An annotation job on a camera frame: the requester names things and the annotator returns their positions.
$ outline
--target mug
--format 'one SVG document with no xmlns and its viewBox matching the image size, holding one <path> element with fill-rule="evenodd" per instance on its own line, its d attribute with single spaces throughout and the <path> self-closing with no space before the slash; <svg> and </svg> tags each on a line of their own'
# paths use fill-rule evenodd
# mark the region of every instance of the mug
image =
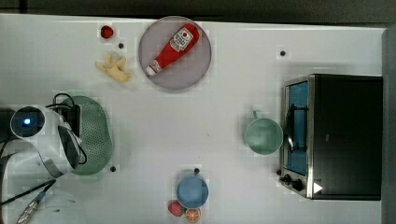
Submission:
<svg viewBox="0 0 396 224">
<path fill-rule="evenodd" d="M 254 152 L 268 155 L 277 151 L 283 143 L 283 132 L 279 124 L 263 119 L 259 110 L 253 111 L 254 120 L 244 133 L 245 143 Z"/>
</svg>

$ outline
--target toaster oven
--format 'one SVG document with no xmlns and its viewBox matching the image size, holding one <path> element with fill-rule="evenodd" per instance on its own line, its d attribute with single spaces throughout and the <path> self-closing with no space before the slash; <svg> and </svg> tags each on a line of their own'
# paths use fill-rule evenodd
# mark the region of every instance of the toaster oven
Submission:
<svg viewBox="0 0 396 224">
<path fill-rule="evenodd" d="M 382 77 L 314 74 L 284 95 L 282 185 L 313 200 L 380 200 Z"/>
</svg>

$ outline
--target orange fruit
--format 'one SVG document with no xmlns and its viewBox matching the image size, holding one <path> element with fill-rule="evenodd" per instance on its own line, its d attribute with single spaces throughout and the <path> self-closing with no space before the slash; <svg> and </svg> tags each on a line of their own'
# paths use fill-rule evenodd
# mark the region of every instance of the orange fruit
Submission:
<svg viewBox="0 0 396 224">
<path fill-rule="evenodd" d="M 199 209 L 188 209 L 186 211 L 186 218 L 189 222 L 195 223 L 201 217 L 201 212 Z"/>
</svg>

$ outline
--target mug handle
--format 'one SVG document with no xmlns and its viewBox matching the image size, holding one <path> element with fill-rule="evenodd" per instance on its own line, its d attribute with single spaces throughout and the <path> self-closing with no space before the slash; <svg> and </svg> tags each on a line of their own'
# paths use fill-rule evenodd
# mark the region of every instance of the mug handle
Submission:
<svg viewBox="0 0 396 224">
<path fill-rule="evenodd" d="M 254 117 L 254 119 L 261 119 L 262 118 L 262 112 L 260 110 L 253 111 L 253 117 Z"/>
</svg>

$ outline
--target black wire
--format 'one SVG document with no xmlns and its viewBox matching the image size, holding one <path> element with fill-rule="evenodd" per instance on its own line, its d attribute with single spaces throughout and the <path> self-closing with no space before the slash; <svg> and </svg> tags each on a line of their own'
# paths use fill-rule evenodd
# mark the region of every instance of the black wire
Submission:
<svg viewBox="0 0 396 224">
<path fill-rule="evenodd" d="M 46 108 L 50 108 L 50 107 L 54 107 L 54 106 L 65 106 L 68 109 L 72 110 L 73 107 L 71 105 L 67 105 L 67 104 L 52 104 L 52 105 L 46 105 Z"/>
<path fill-rule="evenodd" d="M 52 99 L 52 103 L 56 105 L 56 97 L 61 96 L 61 95 L 62 95 L 62 96 L 68 97 L 68 98 L 70 99 L 70 101 L 72 102 L 73 107 L 76 106 L 76 104 L 75 104 L 73 98 L 72 98 L 69 94 L 67 94 L 67 93 L 58 93 L 58 94 L 56 94 L 56 95 L 53 97 L 53 99 Z"/>
<path fill-rule="evenodd" d="M 50 187 L 52 187 L 52 185 L 55 184 L 55 182 L 56 182 L 56 180 L 53 179 L 52 182 L 49 183 L 49 184 L 43 189 L 43 191 L 44 191 L 44 192 L 47 192 L 47 190 L 49 190 Z"/>
<path fill-rule="evenodd" d="M 85 153 L 84 149 L 82 149 L 81 146 L 78 146 L 78 147 L 79 147 L 79 151 L 81 151 L 82 154 L 84 154 L 84 158 L 85 158 L 85 161 L 84 161 L 84 162 L 78 162 L 78 164 L 82 165 L 82 164 L 87 163 L 88 158 L 87 158 L 87 154 Z"/>
<path fill-rule="evenodd" d="M 47 186 L 46 188 L 44 188 L 44 191 L 47 191 L 50 187 L 52 187 L 52 185 L 53 185 L 55 182 L 56 182 L 56 180 L 55 180 L 55 179 L 52 179 L 52 180 L 47 181 L 47 182 L 45 182 L 45 183 L 43 183 L 43 184 L 40 184 L 40 185 L 38 185 L 38 186 L 36 186 L 36 187 L 34 187 L 34 188 L 32 188 L 32 189 L 26 190 L 24 193 L 18 194 L 17 196 L 12 197 L 12 198 L 6 200 L 5 202 L 2 202 L 2 203 L 0 204 L 0 207 L 3 206 L 3 205 L 5 205 L 5 204 L 7 204 L 7 203 L 14 202 L 15 200 L 19 199 L 20 197 L 23 197 L 23 196 L 25 196 L 26 194 L 30 194 L 30 193 L 32 193 L 33 191 L 37 190 L 37 189 L 41 189 L 41 188 L 43 188 L 44 186 L 49 185 L 49 186 Z"/>
<path fill-rule="evenodd" d="M 3 156 L 3 152 L 4 152 L 4 149 L 6 148 L 6 145 L 7 145 L 7 143 L 9 142 L 9 140 L 13 140 L 13 139 L 15 139 L 13 136 L 10 136 L 5 142 L 4 142 L 4 144 L 3 144 L 3 146 L 1 147 L 1 150 L 0 150 L 0 158 Z"/>
</svg>

